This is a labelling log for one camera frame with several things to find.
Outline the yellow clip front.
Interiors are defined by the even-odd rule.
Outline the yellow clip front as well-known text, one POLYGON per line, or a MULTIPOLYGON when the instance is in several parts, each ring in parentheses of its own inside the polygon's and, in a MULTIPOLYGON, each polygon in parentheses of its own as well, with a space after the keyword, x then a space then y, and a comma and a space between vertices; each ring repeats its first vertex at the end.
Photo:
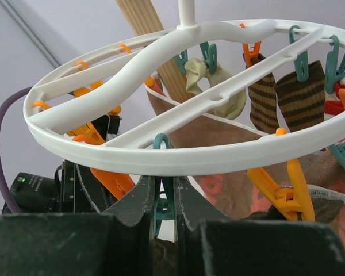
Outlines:
POLYGON ((288 160, 286 165, 291 186, 279 186, 262 167, 249 169, 247 175, 287 220, 315 221, 313 203, 299 160, 288 160))

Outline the teal clip front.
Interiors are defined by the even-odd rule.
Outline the teal clip front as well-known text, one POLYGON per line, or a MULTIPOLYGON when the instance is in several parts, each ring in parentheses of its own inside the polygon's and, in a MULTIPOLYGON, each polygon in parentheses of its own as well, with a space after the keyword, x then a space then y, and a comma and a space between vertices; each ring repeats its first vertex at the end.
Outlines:
POLYGON ((154 177, 154 236, 158 237, 162 221, 174 220, 174 177, 154 177))

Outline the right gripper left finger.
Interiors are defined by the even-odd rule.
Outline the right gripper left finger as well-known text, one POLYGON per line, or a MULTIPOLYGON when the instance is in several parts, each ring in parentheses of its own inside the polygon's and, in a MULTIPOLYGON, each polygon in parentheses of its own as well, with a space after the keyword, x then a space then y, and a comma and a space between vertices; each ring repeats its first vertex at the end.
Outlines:
POLYGON ((154 177, 103 213, 0 216, 0 275, 153 275, 154 177))

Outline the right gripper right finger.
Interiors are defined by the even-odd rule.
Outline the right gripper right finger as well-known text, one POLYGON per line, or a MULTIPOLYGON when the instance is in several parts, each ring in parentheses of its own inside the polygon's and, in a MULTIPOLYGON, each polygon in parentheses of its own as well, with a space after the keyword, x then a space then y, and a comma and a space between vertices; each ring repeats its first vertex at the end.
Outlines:
POLYGON ((174 178, 177 275, 345 275, 345 249, 327 225, 235 221, 185 177, 174 178))

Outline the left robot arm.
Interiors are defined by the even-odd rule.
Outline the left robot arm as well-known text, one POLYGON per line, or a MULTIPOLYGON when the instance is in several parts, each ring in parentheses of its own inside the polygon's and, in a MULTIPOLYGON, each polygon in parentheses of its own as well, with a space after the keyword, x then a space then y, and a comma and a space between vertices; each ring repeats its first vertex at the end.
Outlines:
MULTIPOLYGON (((108 135, 118 134, 120 116, 116 114, 104 115, 77 130, 71 131, 69 136, 88 135, 94 141, 106 139, 108 135)), ((47 213, 59 210, 62 183, 59 171, 63 171, 65 164, 55 171, 54 178, 21 172, 17 175, 9 188, 10 195, 24 213, 47 213)))

